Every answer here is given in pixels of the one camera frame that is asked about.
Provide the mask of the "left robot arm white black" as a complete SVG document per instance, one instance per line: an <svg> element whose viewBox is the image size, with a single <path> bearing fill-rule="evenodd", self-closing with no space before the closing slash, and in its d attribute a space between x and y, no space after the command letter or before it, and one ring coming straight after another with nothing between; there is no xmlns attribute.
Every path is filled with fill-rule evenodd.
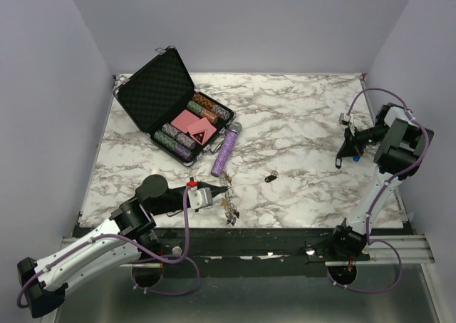
<svg viewBox="0 0 456 323"><path fill-rule="evenodd" d="M195 180L170 188L162 175L146 177L132 198L89 233L48 257L26 257L17 264L21 285L17 307L40 318L59 308L72 288L110 268L128 263L176 265L189 261L189 211L211 206L213 199L227 190L226 186ZM165 255L152 233L154 218L177 211L184 214L184 247L178 255Z"/></svg>

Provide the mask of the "round metal keyring disc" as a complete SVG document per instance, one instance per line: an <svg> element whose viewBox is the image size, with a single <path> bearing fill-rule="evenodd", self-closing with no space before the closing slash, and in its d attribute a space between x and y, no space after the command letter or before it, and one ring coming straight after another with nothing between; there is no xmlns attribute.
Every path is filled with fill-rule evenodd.
<svg viewBox="0 0 456 323"><path fill-rule="evenodd" d="M227 219L227 224L234 226L239 219L239 211L233 201L234 190L232 187L232 178L226 173L222 172L219 176L219 182L222 187L226 187L227 190L222 193L222 207L225 211L225 217Z"/></svg>

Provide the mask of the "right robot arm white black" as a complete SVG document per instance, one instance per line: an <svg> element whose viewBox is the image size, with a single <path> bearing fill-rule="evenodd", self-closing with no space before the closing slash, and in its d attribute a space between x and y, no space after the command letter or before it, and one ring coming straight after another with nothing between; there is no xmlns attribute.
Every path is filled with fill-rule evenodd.
<svg viewBox="0 0 456 323"><path fill-rule="evenodd" d="M354 116L342 113L344 142L336 154L339 169L344 158L359 160L370 145L377 145L373 162L375 170L368 190L356 208L333 230L328 241L328 253L336 260L359 255L368 244L373 223L393 191L420 167L420 160L434 132L421 129L412 113L401 106L388 103L381 107L374 126L359 130Z"/></svg>

